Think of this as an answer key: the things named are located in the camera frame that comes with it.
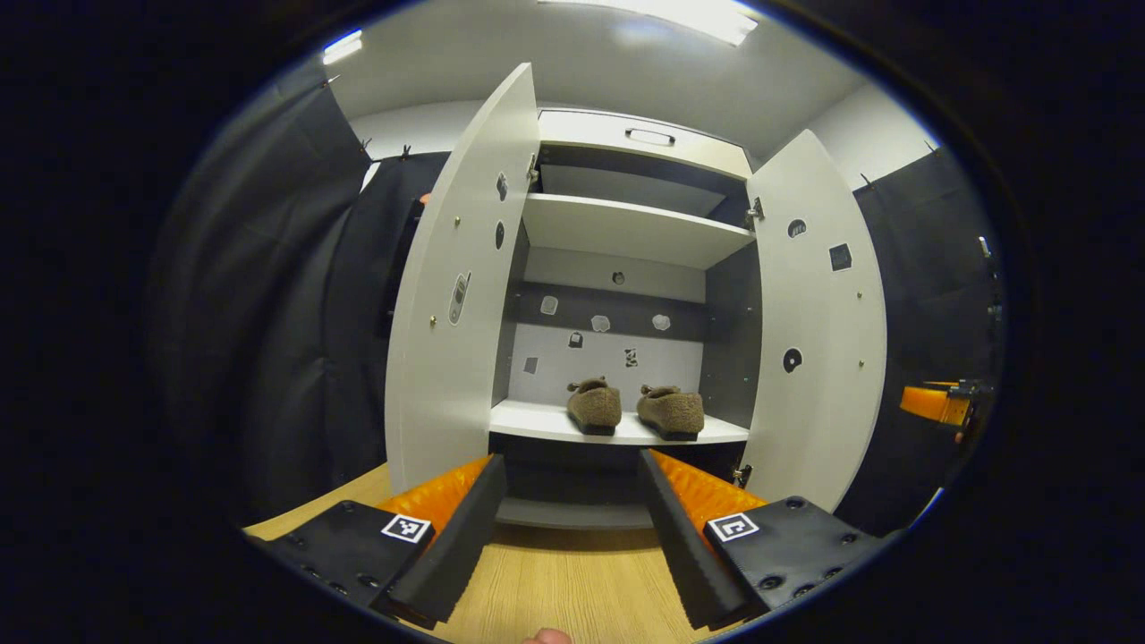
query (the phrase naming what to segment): fingertip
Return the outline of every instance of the fingertip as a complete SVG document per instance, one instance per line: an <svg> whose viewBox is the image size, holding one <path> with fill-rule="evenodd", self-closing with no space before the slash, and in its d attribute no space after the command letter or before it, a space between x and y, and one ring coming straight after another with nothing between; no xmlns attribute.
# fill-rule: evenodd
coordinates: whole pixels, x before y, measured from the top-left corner
<svg viewBox="0 0 1145 644"><path fill-rule="evenodd" d="M542 628L534 638L537 644L572 644L572 637L569 634L555 628Z"/></svg>

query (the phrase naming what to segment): black curtain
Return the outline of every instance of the black curtain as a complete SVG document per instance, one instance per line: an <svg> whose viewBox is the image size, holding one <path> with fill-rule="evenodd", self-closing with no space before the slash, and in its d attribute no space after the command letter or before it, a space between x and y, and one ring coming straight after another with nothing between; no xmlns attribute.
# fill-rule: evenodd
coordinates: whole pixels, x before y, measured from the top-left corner
<svg viewBox="0 0 1145 644"><path fill-rule="evenodd" d="M448 154L370 159L316 60L223 127L167 215L149 360L181 448L251 524L385 462L376 335L395 230Z"/></svg>
<svg viewBox="0 0 1145 644"><path fill-rule="evenodd" d="M885 535L918 516L963 456L956 427L899 402L908 385L992 375L994 283L978 241L992 235L977 191L946 150L855 190L855 199L886 298L886 379L867 454L835 515Z"/></svg>

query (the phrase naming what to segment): brown slipper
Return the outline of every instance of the brown slipper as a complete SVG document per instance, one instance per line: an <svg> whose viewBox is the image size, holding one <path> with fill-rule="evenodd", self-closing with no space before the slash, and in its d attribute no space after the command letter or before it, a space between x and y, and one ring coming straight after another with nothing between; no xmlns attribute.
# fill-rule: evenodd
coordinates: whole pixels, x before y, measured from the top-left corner
<svg viewBox="0 0 1145 644"><path fill-rule="evenodd" d="M664 440L696 440L704 429L704 402L698 393L680 393L680 387L640 387L637 402L640 422Z"/></svg>
<svg viewBox="0 0 1145 644"><path fill-rule="evenodd" d="M568 390L576 392L569 399L568 410L581 432L593 435L616 433L616 425L621 423L619 390L608 386L603 376L571 383Z"/></svg>

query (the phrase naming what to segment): door hinge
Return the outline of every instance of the door hinge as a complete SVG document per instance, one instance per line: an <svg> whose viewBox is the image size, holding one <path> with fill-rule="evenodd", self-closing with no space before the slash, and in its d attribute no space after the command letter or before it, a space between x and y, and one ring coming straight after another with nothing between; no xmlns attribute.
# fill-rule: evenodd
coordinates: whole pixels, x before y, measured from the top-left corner
<svg viewBox="0 0 1145 644"><path fill-rule="evenodd" d="M748 479L751 478L751 465L742 465L739 470L732 471L732 480L735 482L736 487L744 488L748 486Z"/></svg>
<svg viewBox="0 0 1145 644"><path fill-rule="evenodd" d="M748 217L764 219L764 206L759 204L759 197L756 197L755 201L751 202L751 207L748 209Z"/></svg>

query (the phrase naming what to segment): drawer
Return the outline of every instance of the drawer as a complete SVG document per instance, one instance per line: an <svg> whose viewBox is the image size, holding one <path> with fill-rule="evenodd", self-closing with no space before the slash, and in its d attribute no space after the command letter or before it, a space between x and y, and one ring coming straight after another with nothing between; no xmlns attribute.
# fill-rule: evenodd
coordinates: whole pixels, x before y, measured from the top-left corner
<svg viewBox="0 0 1145 644"><path fill-rule="evenodd" d="M743 148L706 134L634 117L572 110L542 110L540 142L632 152L678 162L745 180L751 166Z"/></svg>

